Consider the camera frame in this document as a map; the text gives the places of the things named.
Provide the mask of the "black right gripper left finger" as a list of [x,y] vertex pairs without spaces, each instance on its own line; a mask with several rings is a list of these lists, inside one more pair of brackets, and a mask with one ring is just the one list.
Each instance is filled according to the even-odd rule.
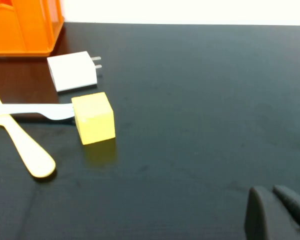
[[273,193],[262,186],[250,188],[244,231],[248,240],[300,240],[300,226]]

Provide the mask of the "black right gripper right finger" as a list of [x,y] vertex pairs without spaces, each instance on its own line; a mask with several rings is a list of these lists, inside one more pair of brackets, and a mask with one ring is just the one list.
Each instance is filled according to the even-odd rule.
[[284,185],[275,185],[272,192],[279,198],[290,215],[300,226],[300,194]]

